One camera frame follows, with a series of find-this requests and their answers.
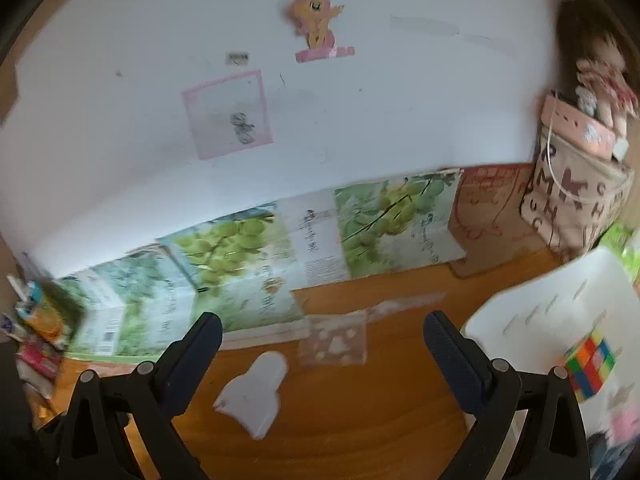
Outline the multicolour puzzle cube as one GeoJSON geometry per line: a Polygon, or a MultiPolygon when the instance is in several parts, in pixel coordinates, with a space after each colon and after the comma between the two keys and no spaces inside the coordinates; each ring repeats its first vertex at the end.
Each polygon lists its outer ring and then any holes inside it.
{"type": "Polygon", "coordinates": [[[598,328],[568,348],[559,360],[579,403],[593,398],[602,389],[615,363],[614,353],[598,328]]]}

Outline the orange pony wall sticker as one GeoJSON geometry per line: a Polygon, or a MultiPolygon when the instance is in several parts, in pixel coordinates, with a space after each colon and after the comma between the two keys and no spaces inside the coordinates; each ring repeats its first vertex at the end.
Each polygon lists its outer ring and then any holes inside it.
{"type": "Polygon", "coordinates": [[[330,23],[340,16],[344,6],[334,6],[331,0],[293,0],[288,6],[288,18],[295,27],[295,33],[304,37],[306,50],[295,55],[298,64],[327,60],[328,58],[348,58],[354,56],[354,47],[340,47],[336,44],[330,23]]]}

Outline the pink hair roller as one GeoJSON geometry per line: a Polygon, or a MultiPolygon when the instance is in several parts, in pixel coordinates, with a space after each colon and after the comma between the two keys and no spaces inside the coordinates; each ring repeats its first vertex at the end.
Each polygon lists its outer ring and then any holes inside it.
{"type": "Polygon", "coordinates": [[[639,410],[631,408],[614,408],[610,414],[610,445],[617,446],[634,440],[639,435],[639,410]]]}

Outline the brown cardboard piece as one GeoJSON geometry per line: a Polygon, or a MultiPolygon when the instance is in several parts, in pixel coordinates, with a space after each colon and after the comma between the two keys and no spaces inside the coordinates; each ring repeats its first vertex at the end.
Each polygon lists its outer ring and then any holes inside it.
{"type": "Polygon", "coordinates": [[[524,281],[562,266],[520,214],[534,165],[474,166],[463,170],[449,229],[465,256],[450,263],[457,278],[502,273],[524,281]]]}

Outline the green grape cardboard panel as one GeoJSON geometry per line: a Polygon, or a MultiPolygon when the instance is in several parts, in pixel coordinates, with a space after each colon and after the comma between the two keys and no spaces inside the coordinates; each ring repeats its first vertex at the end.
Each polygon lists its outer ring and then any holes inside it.
{"type": "Polygon", "coordinates": [[[157,356],[204,312],[244,342],[297,326],[296,290],[459,260],[448,222],[461,177],[444,170],[276,200],[67,275],[60,287],[84,311],[70,353],[157,356]]]}

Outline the pink framed wall sticker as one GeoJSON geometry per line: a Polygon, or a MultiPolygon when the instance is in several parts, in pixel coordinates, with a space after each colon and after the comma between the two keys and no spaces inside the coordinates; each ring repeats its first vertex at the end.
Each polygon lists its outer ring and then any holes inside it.
{"type": "Polygon", "coordinates": [[[182,100],[201,160],[272,143],[259,70],[200,84],[183,91],[182,100]]]}

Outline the orange juice carton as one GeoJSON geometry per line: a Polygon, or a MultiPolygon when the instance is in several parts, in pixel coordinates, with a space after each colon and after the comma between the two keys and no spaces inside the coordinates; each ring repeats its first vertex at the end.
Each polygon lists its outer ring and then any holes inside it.
{"type": "Polygon", "coordinates": [[[15,305],[17,317],[48,344],[65,351],[72,338],[70,316],[35,282],[27,283],[26,298],[15,305]]]}

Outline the letter print fabric bag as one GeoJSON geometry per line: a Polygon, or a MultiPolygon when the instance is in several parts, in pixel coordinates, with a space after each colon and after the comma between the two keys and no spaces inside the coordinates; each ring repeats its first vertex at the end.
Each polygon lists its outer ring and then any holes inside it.
{"type": "Polygon", "coordinates": [[[572,260],[589,252],[620,216],[633,183],[634,170],[589,155],[540,126],[520,214],[552,252],[572,260]]]}

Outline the brown haired rag doll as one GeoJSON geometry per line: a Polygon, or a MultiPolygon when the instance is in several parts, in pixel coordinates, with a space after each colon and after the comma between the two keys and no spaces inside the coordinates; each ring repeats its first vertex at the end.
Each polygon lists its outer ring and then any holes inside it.
{"type": "Polygon", "coordinates": [[[624,37],[591,2],[565,0],[556,21],[559,47],[574,76],[578,108],[620,139],[639,114],[639,84],[624,37]]]}

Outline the pink snack packet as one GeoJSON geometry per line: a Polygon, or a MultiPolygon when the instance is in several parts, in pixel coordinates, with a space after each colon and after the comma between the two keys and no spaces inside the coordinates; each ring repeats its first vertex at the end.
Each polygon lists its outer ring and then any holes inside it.
{"type": "Polygon", "coordinates": [[[17,356],[50,382],[54,382],[60,374],[63,355],[48,344],[23,342],[17,351],[17,356]]]}

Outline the blue dental floss box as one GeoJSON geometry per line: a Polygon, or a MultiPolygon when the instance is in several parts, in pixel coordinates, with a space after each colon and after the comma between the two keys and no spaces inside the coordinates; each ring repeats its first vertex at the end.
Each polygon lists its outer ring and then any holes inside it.
{"type": "Polygon", "coordinates": [[[625,465],[636,442],[634,439],[610,445],[604,432],[587,439],[591,480],[613,480],[625,465]]]}

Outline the pink pencil case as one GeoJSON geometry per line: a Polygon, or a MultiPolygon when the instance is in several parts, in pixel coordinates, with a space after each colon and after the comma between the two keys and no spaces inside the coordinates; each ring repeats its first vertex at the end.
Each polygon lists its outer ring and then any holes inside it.
{"type": "Polygon", "coordinates": [[[541,122],[575,148],[603,160],[612,159],[615,133],[552,93],[544,98],[541,122]]]}

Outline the white spatula-shaped scraper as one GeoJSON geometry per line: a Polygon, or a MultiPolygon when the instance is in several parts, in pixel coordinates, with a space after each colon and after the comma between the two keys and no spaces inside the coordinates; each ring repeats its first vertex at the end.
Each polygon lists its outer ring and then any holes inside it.
{"type": "Polygon", "coordinates": [[[279,388],[288,361],[277,351],[256,358],[248,370],[222,388],[214,410],[234,418],[254,440],[262,440],[280,410],[279,388]]]}

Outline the white plastic storage tray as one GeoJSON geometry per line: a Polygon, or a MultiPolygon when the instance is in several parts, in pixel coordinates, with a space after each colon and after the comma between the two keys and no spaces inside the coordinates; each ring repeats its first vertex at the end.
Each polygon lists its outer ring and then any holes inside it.
{"type": "MultiPolygon", "coordinates": [[[[462,327],[490,358],[544,374],[598,328],[616,363],[602,389],[579,404],[588,436],[610,436],[614,408],[639,409],[639,298],[620,260],[597,248],[541,278],[499,292],[462,327]]],[[[636,445],[639,436],[634,439],[636,445]]],[[[631,470],[631,456],[614,479],[631,470]]]]}

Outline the green tissue pack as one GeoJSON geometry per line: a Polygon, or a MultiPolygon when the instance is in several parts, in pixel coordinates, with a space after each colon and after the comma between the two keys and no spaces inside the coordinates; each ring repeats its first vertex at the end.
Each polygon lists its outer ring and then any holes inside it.
{"type": "Polygon", "coordinates": [[[616,255],[631,283],[637,286],[640,273],[639,230],[615,221],[600,238],[600,245],[616,255]]]}

